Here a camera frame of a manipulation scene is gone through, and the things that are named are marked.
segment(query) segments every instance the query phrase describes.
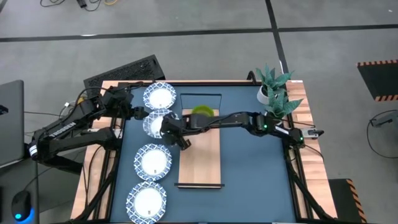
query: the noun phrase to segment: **potted plant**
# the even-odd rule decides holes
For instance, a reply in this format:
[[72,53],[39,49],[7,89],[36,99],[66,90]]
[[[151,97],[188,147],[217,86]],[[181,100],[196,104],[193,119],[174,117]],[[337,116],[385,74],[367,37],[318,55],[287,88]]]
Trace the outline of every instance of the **potted plant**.
[[267,88],[270,87],[276,95],[283,93],[285,90],[280,87],[291,78],[292,73],[284,73],[275,78],[275,69],[273,68],[270,71],[268,65],[266,65],[265,72],[266,75],[263,75],[261,70],[259,68],[256,68],[256,73],[261,77],[262,82],[262,85],[257,92],[257,100],[260,103],[267,105],[269,101],[269,93],[267,92]]
[[271,87],[268,87],[267,92],[269,94],[269,103],[266,105],[266,111],[277,119],[282,119],[284,116],[293,112],[293,110],[300,105],[301,101],[303,101],[303,99],[301,99],[288,102],[288,97],[284,94],[276,97]]

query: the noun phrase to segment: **blue tabletop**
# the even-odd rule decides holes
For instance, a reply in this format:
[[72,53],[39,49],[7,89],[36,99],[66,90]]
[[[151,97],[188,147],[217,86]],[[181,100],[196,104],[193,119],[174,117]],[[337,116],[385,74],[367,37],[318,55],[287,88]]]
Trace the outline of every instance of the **blue tabletop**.
[[[238,111],[261,112],[258,86],[174,86],[175,104],[170,110],[208,105],[220,115]],[[133,90],[133,106],[144,106],[145,87]],[[134,172],[134,156],[145,144],[163,144],[148,136],[142,121],[126,121],[111,222],[128,222],[126,198],[143,180]],[[180,151],[169,147],[172,168],[158,183],[167,192],[162,222],[294,222],[294,210],[283,157],[282,141],[274,136],[257,137],[243,128],[220,130],[222,189],[179,189]]]

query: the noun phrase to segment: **orange black striped tape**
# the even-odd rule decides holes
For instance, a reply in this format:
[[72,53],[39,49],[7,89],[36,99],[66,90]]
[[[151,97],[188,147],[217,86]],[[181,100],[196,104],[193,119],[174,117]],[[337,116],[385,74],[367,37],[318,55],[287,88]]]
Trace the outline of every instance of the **orange black striped tape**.
[[392,101],[398,100],[398,95],[388,95],[388,96],[377,96],[375,97],[376,101]]
[[383,61],[373,61],[373,62],[358,62],[357,67],[365,65],[385,65],[388,63],[398,63],[398,60],[383,60]]
[[367,223],[365,213],[363,212],[361,202],[359,201],[358,198],[358,193],[356,192],[356,189],[354,187],[354,182],[350,179],[346,179],[346,181],[349,185],[349,188],[351,189],[351,192],[353,193],[353,198],[355,201],[356,208],[358,209],[359,216],[361,217],[361,222]]

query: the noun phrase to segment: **computer mouse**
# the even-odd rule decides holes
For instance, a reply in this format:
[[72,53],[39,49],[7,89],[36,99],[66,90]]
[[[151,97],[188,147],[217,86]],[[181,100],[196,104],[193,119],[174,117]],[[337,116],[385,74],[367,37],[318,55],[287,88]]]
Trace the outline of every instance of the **computer mouse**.
[[20,191],[12,198],[11,212],[15,220],[25,220],[29,216],[31,208],[30,193],[28,191]]

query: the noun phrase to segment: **wooden cutting board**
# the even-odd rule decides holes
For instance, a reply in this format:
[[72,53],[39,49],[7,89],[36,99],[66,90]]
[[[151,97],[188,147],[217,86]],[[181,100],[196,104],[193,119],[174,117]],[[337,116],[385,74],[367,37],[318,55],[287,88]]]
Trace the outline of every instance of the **wooden cutting board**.
[[[183,109],[182,114],[191,114],[192,109]],[[191,146],[180,151],[180,170],[178,187],[212,188],[221,186],[183,185],[183,184],[221,184],[220,129],[187,136]]]

